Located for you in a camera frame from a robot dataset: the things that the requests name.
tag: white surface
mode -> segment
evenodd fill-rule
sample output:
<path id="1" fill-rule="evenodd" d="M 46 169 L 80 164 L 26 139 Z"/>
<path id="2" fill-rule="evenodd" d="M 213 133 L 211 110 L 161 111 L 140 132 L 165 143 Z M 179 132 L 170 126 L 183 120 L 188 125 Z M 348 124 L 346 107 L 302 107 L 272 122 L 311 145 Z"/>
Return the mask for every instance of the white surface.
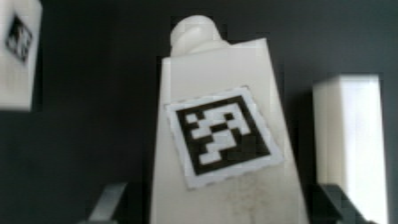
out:
<path id="1" fill-rule="evenodd" d="M 218 169 L 217 171 L 208 172 L 206 174 L 195 175 L 176 111 L 236 96 L 243 97 L 243 101 L 250 111 L 250 116 L 259 129 L 259 134 L 263 137 L 266 148 L 270 150 L 270 155 L 257 157 L 256 159 L 231 165 L 229 167 Z M 241 110 L 238 108 L 236 103 L 227 104 L 227 106 L 217 107 L 204 111 L 204 120 L 197 122 L 199 128 L 192 130 L 192 137 L 195 139 L 209 135 L 213 136 L 213 142 L 206 144 L 208 153 L 201 155 L 202 164 L 217 162 L 220 160 L 220 150 L 236 146 L 231 131 L 220 131 L 215 133 L 211 133 L 209 131 L 209 126 L 225 123 L 224 118 L 225 113 L 231 113 L 234 115 L 234 119 L 227 121 L 227 126 L 231 128 L 236 127 L 240 129 L 241 135 L 250 133 L 249 125 L 245 122 Z M 179 160 L 185 170 L 185 178 L 190 188 L 199 188 L 209 183 L 222 181 L 224 179 L 241 175 L 247 172 L 257 171 L 265 166 L 275 165 L 282 162 L 281 149 L 273 142 L 273 137 L 266 128 L 266 122 L 257 112 L 257 106 L 252 100 L 247 87 L 234 88 L 224 92 L 208 95 L 206 97 L 190 99 L 181 102 L 174 102 L 172 104 L 167 105 L 167 114 L 169 114 L 170 129 L 174 132 Z"/>
<path id="2" fill-rule="evenodd" d="M 318 182 L 341 186 L 368 220 L 387 224 L 378 77 L 314 86 Z"/>
<path id="3" fill-rule="evenodd" d="M 249 86 L 284 162 L 188 190 L 165 105 Z M 307 224 L 265 40 L 163 59 L 153 180 L 153 224 Z"/>
<path id="4" fill-rule="evenodd" d="M 41 10 L 37 0 L 0 0 L 0 110 L 30 110 Z M 14 14 L 34 36 L 25 63 L 5 49 L 5 37 Z"/>

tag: printed pattern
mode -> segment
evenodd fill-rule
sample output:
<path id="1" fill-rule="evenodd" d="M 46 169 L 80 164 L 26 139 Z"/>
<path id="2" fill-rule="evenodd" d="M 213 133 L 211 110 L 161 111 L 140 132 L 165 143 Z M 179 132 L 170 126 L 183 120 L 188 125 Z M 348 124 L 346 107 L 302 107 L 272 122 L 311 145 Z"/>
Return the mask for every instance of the printed pattern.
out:
<path id="1" fill-rule="evenodd" d="M 190 188 L 282 162 L 247 87 L 165 109 Z"/>
<path id="2" fill-rule="evenodd" d="M 32 32 L 21 22 L 21 19 L 18 18 L 18 16 L 14 16 L 9 35 L 5 39 L 5 46 L 23 63 L 28 57 L 32 39 L 34 39 Z"/>
<path id="3" fill-rule="evenodd" d="M 177 111 L 195 174 L 270 154 L 241 96 Z"/>

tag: dark background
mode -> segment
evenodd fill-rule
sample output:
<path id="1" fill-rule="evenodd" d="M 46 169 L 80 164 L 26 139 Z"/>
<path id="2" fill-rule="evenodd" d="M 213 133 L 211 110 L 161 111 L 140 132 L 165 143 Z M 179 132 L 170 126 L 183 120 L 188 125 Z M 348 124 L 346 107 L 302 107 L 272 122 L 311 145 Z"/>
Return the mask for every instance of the dark background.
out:
<path id="1" fill-rule="evenodd" d="M 0 222 L 73 224 L 106 183 L 137 189 L 146 219 L 160 59 L 169 33 L 209 16 L 231 43 L 266 37 L 304 192 L 314 183 L 311 86 L 376 73 L 391 223 L 398 222 L 398 2 L 42 0 L 34 112 L 0 112 Z"/>

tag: rounded white top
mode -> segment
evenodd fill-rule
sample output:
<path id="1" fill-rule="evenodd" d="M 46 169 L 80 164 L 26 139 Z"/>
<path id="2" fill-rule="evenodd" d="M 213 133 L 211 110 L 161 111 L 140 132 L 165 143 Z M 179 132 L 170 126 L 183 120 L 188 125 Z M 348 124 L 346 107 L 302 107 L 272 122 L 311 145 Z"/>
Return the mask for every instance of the rounded white top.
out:
<path id="1" fill-rule="evenodd" d="M 206 16 L 190 16 L 170 32 L 170 56 L 179 56 L 229 46 L 220 38 L 215 23 Z"/>

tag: white box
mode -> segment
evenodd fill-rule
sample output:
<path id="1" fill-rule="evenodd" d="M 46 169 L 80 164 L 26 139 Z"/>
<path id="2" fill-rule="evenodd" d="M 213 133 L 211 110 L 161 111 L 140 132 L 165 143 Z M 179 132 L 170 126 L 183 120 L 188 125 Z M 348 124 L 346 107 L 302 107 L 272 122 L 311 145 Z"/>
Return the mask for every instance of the white box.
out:
<path id="1" fill-rule="evenodd" d="M 30 110 L 41 3 L 0 0 L 0 110 Z"/>

